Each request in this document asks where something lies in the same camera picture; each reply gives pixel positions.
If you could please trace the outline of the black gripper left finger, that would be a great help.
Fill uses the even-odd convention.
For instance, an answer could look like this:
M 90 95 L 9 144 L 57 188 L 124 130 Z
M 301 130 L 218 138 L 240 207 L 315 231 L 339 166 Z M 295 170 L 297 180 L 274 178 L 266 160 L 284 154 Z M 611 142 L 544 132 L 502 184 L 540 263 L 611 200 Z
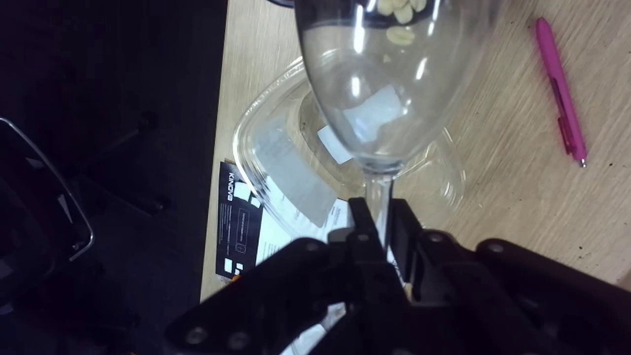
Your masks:
M 169 355 L 280 355 L 327 308 L 347 316 L 315 355 L 394 355 L 408 349 L 404 294 L 368 207 L 349 201 L 353 227 L 329 243 L 299 237 L 165 328 Z

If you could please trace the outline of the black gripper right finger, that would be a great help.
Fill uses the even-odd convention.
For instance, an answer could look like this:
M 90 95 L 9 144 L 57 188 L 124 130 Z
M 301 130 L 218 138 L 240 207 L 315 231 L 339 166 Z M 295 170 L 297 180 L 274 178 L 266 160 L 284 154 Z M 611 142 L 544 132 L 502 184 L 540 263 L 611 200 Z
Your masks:
M 631 355 L 631 292 L 502 239 L 473 249 L 390 207 L 402 280 L 431 343 L 467 355 Z

